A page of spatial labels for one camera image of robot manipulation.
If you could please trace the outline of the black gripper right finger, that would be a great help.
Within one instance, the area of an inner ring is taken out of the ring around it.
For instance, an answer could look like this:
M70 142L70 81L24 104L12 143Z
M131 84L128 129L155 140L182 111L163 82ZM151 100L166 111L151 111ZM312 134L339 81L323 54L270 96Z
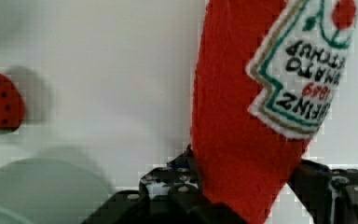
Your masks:
M358 169L330 169L303 160L288 185L314 224L358 224Z

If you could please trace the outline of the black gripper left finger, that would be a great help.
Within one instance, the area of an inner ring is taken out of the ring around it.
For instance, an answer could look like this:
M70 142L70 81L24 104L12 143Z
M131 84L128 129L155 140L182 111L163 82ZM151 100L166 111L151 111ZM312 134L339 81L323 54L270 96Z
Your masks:
M81 224L247 224L224 203L203 194L192 147L152 169L137 190L115 193Z

